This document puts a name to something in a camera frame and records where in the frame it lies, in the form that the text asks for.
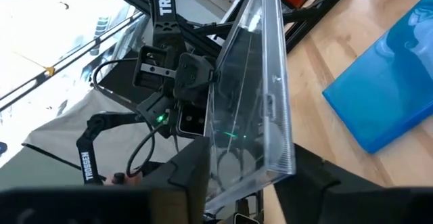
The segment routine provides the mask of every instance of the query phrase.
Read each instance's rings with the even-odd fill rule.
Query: wooden table
[[[418,1],[341,0],[287,59],[294,142],[384,187],[433,185],[433,117],[370,155],[321,92]],[[285,223],[273,186],[265,222]]]

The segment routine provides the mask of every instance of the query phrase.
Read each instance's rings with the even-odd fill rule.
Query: blue plastic case
[[[433,0],[421,0],[324,92],[374,153],[433,113]]]

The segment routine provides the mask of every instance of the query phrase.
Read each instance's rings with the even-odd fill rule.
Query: white wall
[[[176,0],[177,13],[181,14],[189,21],[202,24],[219,22],[219,20],[224,16],[225,12],[223,10],[220,9],[219,13],[215,14],[214,11],[212,12],[202,5],[202,3],[203,2],[200,3],[196,0]]]

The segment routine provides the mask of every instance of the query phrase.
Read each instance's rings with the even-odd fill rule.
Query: clear acrylic box
[[[210,212],[295,172],[281,1],[246,0],[216,65],[205,126]]]

